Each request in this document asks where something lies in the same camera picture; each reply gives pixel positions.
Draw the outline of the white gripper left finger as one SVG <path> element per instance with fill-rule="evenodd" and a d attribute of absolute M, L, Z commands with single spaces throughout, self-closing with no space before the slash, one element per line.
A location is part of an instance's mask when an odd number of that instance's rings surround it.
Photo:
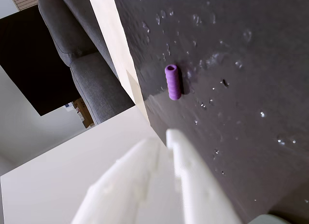
<path fill-rule="evenodd" d="M 138 142 L 94 184 L 74 224 L 182 224 L 172 162 L 157 138 Z"/>

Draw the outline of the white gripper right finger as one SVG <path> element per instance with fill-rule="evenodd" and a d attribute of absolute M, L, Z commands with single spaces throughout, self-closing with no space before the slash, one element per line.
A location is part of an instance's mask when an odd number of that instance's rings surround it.
<path fill-rule="evenodd" d="M 177 129 L 166 131 L 173 153 L 174 175 L 180 183 L 186 224 L 240 224 L 240 217 L 211 170 L 188 138 Z"/>

